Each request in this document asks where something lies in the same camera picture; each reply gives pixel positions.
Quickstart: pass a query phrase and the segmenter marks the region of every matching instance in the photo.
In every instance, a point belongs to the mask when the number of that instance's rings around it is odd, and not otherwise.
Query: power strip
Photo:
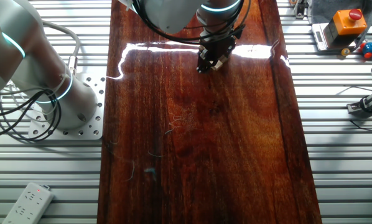
[[[29,183],[2,224],[37,224],[52,199],[48,186]]]

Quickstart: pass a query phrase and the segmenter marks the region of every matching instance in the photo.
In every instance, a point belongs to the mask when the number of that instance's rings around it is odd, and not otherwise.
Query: emergency stop button
[[[362,17],[363,14],[360,10],[352,9],[351,11],[349,11],[349,20],[351,20],[352,22],[358,21]]]

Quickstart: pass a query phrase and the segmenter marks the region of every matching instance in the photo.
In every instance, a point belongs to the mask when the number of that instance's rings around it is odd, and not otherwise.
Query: screw hole
[[[86,122],[86,117],[85,117],[85,115],[84,114],[77,114],[77,117],[78,117],[78,119],[80,120],[80,121],[83,121],[83,122]]]

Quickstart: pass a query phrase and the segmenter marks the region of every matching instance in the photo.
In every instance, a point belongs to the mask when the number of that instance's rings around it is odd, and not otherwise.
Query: glossy wood surface
[[[113,0],[99,224],[321,223],[276,1],[246,24],[199,74],[197,46]]]

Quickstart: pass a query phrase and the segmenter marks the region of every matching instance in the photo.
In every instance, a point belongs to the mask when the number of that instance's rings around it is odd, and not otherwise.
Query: robotic arm
[[[218,70],[229,58],[244,28],[234,28],[244,0],[120,0],[139,14],[148,27],[164,37],[200,45],[198,72]],[[202,24],[200,37],[180,38],[181,31],[197,12]],[[73,129],[91,119],[97,107],[93,90],[75,77],[77,59],[70,69],[47,40],[42,20],[28,0],[0,0],[0,90],[12,80],[20,90],[49,88],[62,106],[59,129]],[[26,91],[32,97],[38,90]],[[47,96],[37,102],[52,110]]]
[[[75,77],[53,49],[38,12],[27,0],[0,0],[0,90],[10,79],[22,91],[35,88],[25,92],[29,97],[37,88],[53,90],[62,106],[60,129],[82,126],[96,111],[94,91]],[[47,96],[39,98],[38,104],[44,112],[53,109]]]
[[[248,10],[241,25],[234,28],[244,0],[119,1],[138,13],[148,27],[163,37],[185,44],[200,44],[197,67],[200,73],[207,72],[211,68],[218,70],[228,60],[235,48],[236,39],[241,37],[245,27],[244,21],[251,7],[251,0],[249,0]],[[181,31],[195,13],[204,28],[200,37],[182,39],[168,35]]]

